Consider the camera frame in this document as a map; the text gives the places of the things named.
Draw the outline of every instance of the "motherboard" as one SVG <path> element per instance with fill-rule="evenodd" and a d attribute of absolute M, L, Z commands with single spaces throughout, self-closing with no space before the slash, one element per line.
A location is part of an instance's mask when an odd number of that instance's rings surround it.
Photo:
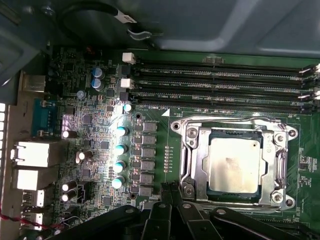
<path fill-rule="evenodd" d="M 67 156 L 52 221 L 147 209 L 176 181 L 206 211 L 320 230 L 318 63 L 56 47 L 32 123 Z"/>

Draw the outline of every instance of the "green circuit board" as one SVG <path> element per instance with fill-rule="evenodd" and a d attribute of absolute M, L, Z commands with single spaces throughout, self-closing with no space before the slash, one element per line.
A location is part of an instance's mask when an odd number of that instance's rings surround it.
<path fill-rule="evenodd" d="M 255 66 L 281 66 L 302 68 L 310 64 L 318 64 L 316 59 L 283 58 L 267 56 L 247 56 L 228 54 L 205 54 L 185 52 L 152 52 L 132 50 L 136 56 L 154 61 L 203 62 L 207 57 L 223 58 L 228 64 Z M 317 160 L 320 156 L 320 113 L 288 114 L 263 113 L 244 110 L 223 110 L 206 108 L 189 108 L 185 106 L 150 106 L 135 105 L 133 111 L 125 113 L 123 103 L 119 101 L 119 79 L 121 78 L 122 51 L 101 50 L 99 57 L 86 59 L 83 52 L 76 48 L 56 48 L 52 61 L 58 66 L 60 84 L 63 85 L 61 98 L 57 101 L 58 124 L 55 134 L 61 133 L 60 125 L 68 117 L 70 129 L 78 132 L 79 138 L 70 139 L 67 162 L 60 166 L 59 183 L 56 186 L 55 217 L 69 206 L 80 208 L 80 217 L 87 220 L 122 205 L 133 205 L 142 208 L 149 201 L 157 201 L 160 197 L 160 184 L 179 180 L 181 137 L 170 130 L 170 124 L 183 117 L 191 115 L 210 115 L 227 117 L 248 117 L 253 114 L 275 117 L 296 128 L 297 139 L 289 142 L 287 164 L 287 193 L 296 199 L 296 206 L 288 211 L 274 214 L 254 214 L 258 219 L 272 221 L 288 221 L 305 223 L 313 230 L 320 230 L 320 169 Z M 108 69 L 105 73 L 105 88 L 96 91 L 91 87 L 94 67 Z M 49 86 L 52 93 L 57 86 Z M 85 99 L 78 99 L 77 92 L 86 92 Z M 155 132 L 143 132 L 139 127 L 143 123 L 156 123 Z M 129 134 L 123 137 L 115 136 L 117 127 L 129 129 Z M 134 184 L 131 179 L 135 168 L 132 165 L 134 156 L 131 149 L 135 147 L 135 136 L 156 136 L 156 144 L 146 147 L 155 148 L 155 168 L 152 196 L 132 194 L 130 189 Z M 116 145 L 129 146 L 127 153 L 116 157 Z M 76 152 L 79 150 L 93 151 L 91 161 L 76 164 Z M 302 159 L 307 167 L 301 168 Z M 125 178 L 124 187 L 113 189 L 111 181 L 117 175 L 112 171 L 115 161 L 126 163 L 125 171 L 119 175 Z M 85 204 L 76 202 L 62 203 L 61 184 L 67 180 L 94 182 L 92 198 Z"/>

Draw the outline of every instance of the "cpu socket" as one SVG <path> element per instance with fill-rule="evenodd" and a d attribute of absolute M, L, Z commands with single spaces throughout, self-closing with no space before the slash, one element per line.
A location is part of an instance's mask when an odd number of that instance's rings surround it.
<path fill-rule="evenodd" d="M 298 131 L 268 117 L 194 115 L 171 123 L 181 135 L 183 198 L 253 213 L 295 206 L 286 193 L 288 141 Z"/>

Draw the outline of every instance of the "blue serial port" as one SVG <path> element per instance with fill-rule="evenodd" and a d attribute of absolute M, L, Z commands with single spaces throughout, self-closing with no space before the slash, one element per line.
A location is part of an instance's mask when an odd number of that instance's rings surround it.
<path fill-rule="evenodd" d="M 57 114 L 57 101 L 35 99 L 31 135 L 33 137 L 54 136 L 57 126 Z"/>

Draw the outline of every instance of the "red wire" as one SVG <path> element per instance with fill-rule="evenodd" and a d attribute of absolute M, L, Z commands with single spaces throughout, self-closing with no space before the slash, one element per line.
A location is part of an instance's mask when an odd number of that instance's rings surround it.
<path fill-rule="evenodd" d="M 3 220 L 10 220 L 10 221 L 13 221 L 13 222 L 20 222 L 20 223 L 26 224 L 26 225 L 33 225 L 35 227 L 41 227 L 43 229 L 55 229 L 55 228 L 63 227 L 62 224 L 52 224 L 50 226 L 47 226 L 47 225 L 39 224 L 37 222 L 30 221 L 30 220 L 28 220 L 26 218 L 10 217 L 10 216 L 4 215 L 4 214 L 2 214 L 1 204 L 0 204 L 0 218 L 3 219 Z"/>

